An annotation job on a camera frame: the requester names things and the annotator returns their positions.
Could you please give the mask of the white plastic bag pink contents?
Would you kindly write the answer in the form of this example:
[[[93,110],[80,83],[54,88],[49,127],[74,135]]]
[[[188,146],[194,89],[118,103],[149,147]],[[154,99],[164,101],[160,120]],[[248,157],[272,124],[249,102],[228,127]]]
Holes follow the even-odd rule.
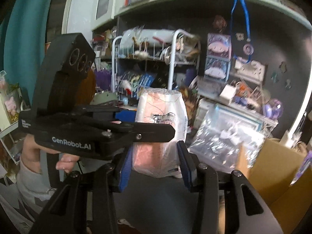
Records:
[[[133,169],[156,178],[180,178],[177,142],[185,141],[188,126],[182,94],[176,90],[144,89],[136,113],[141,138],[133,145]]]

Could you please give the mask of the orange hair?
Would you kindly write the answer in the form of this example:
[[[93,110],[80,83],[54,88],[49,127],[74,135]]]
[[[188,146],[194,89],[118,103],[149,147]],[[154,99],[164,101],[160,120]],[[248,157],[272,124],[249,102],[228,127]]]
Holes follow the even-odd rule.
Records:
[[[76,104],[88,105],[96,93],[96,77],[93,70],[89,70],[87,78],[83,79],[76,94]]]

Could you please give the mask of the clear zip plastic bag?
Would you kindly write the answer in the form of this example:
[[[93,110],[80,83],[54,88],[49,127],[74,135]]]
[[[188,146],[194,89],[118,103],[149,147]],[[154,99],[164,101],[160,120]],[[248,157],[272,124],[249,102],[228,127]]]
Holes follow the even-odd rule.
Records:
[[[208,108],[188,147],[201,162],[230,173],[236,169],[238,155],[244,150],[247,168],[251,168],[264,143],[263,133],[248,119],[214,105]]]

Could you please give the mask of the brown cardboard box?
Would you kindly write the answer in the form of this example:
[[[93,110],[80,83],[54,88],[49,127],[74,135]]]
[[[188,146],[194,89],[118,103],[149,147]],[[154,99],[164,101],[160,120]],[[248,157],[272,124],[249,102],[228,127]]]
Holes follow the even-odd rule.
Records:
[[[311,168],[291,184],[305,156],[266,139],[251,168],[247,151],[239,146],[235,168],[241,171],[271,209],[284,233],[294,233],[311,213]]]

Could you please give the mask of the teal curtain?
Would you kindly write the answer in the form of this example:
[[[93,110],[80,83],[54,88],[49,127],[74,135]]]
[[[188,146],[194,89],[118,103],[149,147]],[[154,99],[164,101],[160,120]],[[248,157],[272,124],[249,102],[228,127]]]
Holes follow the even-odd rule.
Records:
[[[15,0],[1,22],[1,70],[8,82],[18,83],[32,102],[44,58],[45,32],[51,0]]]

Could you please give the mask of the blue cinnamoroll box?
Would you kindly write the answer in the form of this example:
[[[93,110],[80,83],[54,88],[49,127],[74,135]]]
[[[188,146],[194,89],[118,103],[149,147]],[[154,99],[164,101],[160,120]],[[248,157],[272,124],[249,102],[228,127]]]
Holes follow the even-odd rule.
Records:
[[[209,80],[226,83],[230,73],[230,61],[207,57],[204,77]]]

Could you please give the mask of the purple capsule toy ball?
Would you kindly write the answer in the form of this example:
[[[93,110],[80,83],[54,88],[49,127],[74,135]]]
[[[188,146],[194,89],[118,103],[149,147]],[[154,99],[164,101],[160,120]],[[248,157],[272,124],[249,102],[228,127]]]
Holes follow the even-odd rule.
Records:
[[[270,99],[266,104],[264,104],[264,116],[273,121],[278,120],[282,116],[283,111],[283,105],[278,99]]]

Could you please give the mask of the white desk lamp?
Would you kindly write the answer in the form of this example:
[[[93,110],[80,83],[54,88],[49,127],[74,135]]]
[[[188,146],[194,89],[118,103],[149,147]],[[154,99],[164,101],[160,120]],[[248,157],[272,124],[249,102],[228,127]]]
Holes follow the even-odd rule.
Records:
[[[301,106],[299,108],[299,111],[295,117],[295,120],[293,121],[293,124],[291,125],[289,130],[286,130],[283,137],[280,140],[280,144],[287,147],[287,148],[292,148],[295,140],[293,139],[293,135],[295,133],[295,130],[298,128],[299,123],[306,111],[306,108],[308,106],[309,103],[309,99],[311,96],[311,90],[312,90],[312,84],[311,84],[311,69],[309,72],[309,78],[308,78],[308,83],[307,83],[307,87],[306,87],[306,91],[304,94],[304,98],[302,100]]]

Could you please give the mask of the pink cinnamoroll box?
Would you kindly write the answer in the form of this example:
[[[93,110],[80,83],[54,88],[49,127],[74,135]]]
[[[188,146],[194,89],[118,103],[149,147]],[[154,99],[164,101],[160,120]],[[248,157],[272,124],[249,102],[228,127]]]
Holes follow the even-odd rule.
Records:
[[[207,55],[220,59],[229,60],[232,54],[232,43],[230,35],[208,33]]]

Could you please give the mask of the white wall power strip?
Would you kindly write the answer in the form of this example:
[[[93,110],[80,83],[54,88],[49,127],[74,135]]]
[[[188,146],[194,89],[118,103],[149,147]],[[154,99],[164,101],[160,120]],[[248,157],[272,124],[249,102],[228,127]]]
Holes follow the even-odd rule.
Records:
[[[236,60],[234,65],[235,74],[240,78],[260,85],[265,80],[266,66],[258,61],[252,60],[243,63],[243,60]]]

